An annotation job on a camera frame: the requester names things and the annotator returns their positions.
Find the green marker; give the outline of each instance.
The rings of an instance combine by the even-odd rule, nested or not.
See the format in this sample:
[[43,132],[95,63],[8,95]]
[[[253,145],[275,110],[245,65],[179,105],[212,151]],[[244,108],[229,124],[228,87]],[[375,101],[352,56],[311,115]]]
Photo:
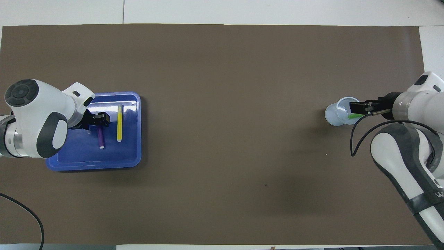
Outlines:
[[348,119],[354,119],[354,118],[361,118],[364,115],[361,114],[349,114],[349,116],[347,116]]

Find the clear plastic cup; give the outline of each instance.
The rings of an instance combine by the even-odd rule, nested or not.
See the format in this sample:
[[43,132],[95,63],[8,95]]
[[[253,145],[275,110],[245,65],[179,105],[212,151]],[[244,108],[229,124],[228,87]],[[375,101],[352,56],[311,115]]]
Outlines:
[[344,97],[340,99],[337,103],[333,103],[325,109],[325,119],[333,126],[340,126],[343,124],[355,124],[359,117],[349,119],[348,116],[350,112],[350,102],[358,101],[354,97]]

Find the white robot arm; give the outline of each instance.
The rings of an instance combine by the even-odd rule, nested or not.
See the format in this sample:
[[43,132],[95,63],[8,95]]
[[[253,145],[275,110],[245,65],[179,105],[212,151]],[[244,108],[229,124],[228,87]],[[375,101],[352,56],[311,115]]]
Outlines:
[[425,72],[406,92],[378,100],[350,103],[352,113],[386,110],[395,121],[416,121],[432,128],[393,123],[381,129],[371,143],[371,155],[390,179],[407,207],[438,249],[444,249],[444,81]]
[[0,115],[0,156],[49,158],[64,145],[68,128],[109,124],[107,114],[87,110],[94,97],[78,82],[64,91],[34,79],[14,83],[5,93],[13,114]]

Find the yellow marker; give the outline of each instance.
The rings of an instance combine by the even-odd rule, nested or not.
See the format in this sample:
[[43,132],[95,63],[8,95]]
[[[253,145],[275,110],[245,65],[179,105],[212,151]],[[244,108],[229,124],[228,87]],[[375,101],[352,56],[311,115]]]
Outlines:
[[122,141],[122,115],[123,115],[123,105],[119,104],[117,106],[117,142]]

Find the brown table mat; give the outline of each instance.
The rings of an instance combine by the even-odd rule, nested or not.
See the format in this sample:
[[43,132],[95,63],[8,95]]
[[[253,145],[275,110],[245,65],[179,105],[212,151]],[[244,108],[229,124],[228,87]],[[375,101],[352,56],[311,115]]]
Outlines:
[[[0,158],[0,191],[40,216],[48,243],[430,243],[370,140],[352,158],[351,127],[324,119],[341,97],[414,83],[417,27],[57,25],[2,37],[0,93],[35,78],[142,98],[132,169],[58,173],[42,159]],[[2,199],[0,235],[40,240],[32,217]]]

